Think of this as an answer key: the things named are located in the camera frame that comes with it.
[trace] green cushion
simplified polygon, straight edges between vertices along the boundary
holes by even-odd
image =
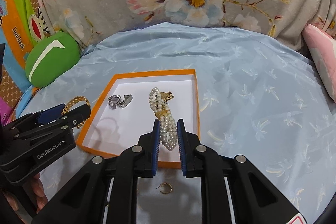
[[[35,87],[42,88],[71,69],[79,59],[77,42],[60,31],[32,49],[26,61],[26,76]]]

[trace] silver screw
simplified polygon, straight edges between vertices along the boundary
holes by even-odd
[[[240,162],[241,164],[243,164],[244,162],[246,162],[246,157],[244,157],[243,155],[238,155],[236,157],[236,161]]]
[[[93,159],[92,159],[92,162],[94,164],[99,164],[103,161],[103,158],[101,156],[95,156]]]
[[[134,145],[132,147],[132,151],[135,152],[135,153],[139,153],[142,151],[142,147],[140,145]]]
[[[204,145],[198,145],[198,146],[196,146],[196,150],[198,152],[205,152],[207,150],[207,148]]]

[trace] white and red sticker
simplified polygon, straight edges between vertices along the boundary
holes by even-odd
[[[305,219],[303,218],[302,214],[298,213],[294,216],[289,222],[286,224],[307,224]]]

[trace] gold bracelet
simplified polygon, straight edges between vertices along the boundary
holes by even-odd
[[[70,108],[72,108],[75,104],[77,104],[77,103],[79,103],[79,102],[81,102],[81,101],[85,101],[85,103],[86,103],[89,107],[91,107],[91,104],[90,104],[89,100],[86,99],[86,97],[84,97],[84,96],[77,96],[77,97],[75,97],[74,99],[72,99],[71,101],[69,101],[69,102],[67,103],[67,105],[65,106],[65,108],[64,108],[63,111],[62,111],[62,115],[64,115],[65,113],[67,113],[67,112],[70,110]],[[81,126],[84,125],[84,122],[85,122],[85,121],[81,122],[81,123],[77,126],[77,128],[80,129]]]

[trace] pink and white cushion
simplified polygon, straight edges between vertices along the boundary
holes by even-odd
[[[318,27],[307,24],[303,38],[330,97],[335,100],[336,90],[336,40]]]

